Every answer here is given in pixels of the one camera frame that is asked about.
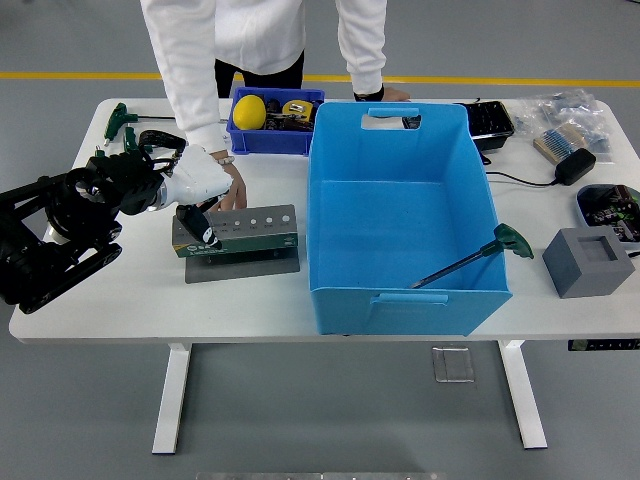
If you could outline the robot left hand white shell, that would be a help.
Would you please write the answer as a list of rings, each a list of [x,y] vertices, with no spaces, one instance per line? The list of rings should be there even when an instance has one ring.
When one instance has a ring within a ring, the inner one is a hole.
[[[186,230],[197,241],[220,248],[204,211],[226,195],[232,177],[210,154],[195,145],[186,147],[171,175],[162,176],[154,206],[163,209],[176,203],[176,217]]]

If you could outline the person's right hand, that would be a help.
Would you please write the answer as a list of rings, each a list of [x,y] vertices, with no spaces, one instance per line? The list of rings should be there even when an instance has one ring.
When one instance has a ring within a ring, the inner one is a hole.
[[[232,179],[232,185],[229,189],[229,192],[224,196],[224,198],[215,204],[211,210],[212,211],[229,211],[234,209],[244,209],[247,207],[247,190],[245,181],[234,165],[232,161],[230,161],[230,156],[227,155],[225,151],[215,152],[212,154],[212,157],[216,160],[216,162],[222,166],[224,171],[229,174]]]

